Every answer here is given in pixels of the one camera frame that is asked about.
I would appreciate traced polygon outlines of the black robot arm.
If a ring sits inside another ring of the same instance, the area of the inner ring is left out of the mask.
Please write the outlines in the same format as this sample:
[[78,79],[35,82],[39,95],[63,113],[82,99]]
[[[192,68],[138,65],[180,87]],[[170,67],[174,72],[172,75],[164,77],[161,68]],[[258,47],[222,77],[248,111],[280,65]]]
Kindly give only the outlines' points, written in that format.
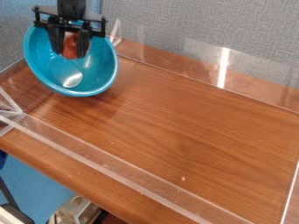
[[55,0],[54,6],[33,6],[33,26],[47,32],[50,48],[62,53],[65,33],[77,35],[77,57],[82,58],[89,50],[93,37],[106,35],[106,19],[86,8],[86,0]]

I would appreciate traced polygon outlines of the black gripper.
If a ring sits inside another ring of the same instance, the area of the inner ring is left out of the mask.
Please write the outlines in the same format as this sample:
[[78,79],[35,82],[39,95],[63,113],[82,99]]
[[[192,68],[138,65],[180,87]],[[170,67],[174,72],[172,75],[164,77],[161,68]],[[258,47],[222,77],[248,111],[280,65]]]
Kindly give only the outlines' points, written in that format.
[[89,35],[104,37],[106,35],[106,19],[92,10],[84,10],[82,17],[69,18],[61,16],[55,6],[33,6],[33,26],[47,29],[51,50],[61,54],[63,32],[78,32],[77,56],[82,58],[89,50]]

